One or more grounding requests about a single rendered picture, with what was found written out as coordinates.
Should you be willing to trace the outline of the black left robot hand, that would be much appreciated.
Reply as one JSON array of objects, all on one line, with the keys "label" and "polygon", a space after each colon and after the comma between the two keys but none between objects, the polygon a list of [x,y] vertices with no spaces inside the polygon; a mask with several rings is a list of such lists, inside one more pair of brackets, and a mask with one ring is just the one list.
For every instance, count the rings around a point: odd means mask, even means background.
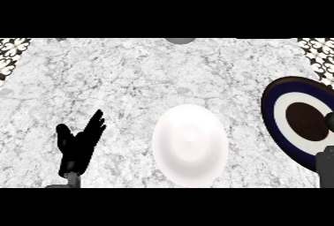
[{"label": "black left robot hand", "polygon": [[86,172],[98,141],[107,129],[104,111],[94,114],[82,132],[73,135],[66,124],[57,126],[58,148],[63,153],[60,176],[75,172],[79,176]]}]

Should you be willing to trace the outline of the navy white brown plate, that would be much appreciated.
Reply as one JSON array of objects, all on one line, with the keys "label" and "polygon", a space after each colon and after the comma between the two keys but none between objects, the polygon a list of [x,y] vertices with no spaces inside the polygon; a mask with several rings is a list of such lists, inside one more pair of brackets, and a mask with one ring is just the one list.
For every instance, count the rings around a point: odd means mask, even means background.
[{"label": "navy white brown plate", "polygon": [[310,170],[317,153],[334,146],[326,116],[334,113],[334,90],[312,79],[277,79],[262,93],[262,119],[278,147]]}]

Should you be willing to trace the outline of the dark green squash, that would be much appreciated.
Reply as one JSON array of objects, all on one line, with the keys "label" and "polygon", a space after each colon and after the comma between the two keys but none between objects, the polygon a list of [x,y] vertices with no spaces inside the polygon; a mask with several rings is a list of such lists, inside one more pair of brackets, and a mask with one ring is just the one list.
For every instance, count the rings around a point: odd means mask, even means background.
[{"label": "dark green squash", "polygon": [[324,119],[329,129],[334,132],[334,112],[330,112],[326,115]]}]

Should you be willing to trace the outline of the grey round object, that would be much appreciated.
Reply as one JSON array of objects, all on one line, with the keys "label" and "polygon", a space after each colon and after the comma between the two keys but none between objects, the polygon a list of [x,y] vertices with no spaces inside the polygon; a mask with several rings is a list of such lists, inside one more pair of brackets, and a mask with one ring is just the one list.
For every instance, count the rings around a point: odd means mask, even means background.
[{"label": "grey round object", "polygon": [[191,43],[196,40],[196,38],[166,38],[166,40],[174,44],[185,45]]}]

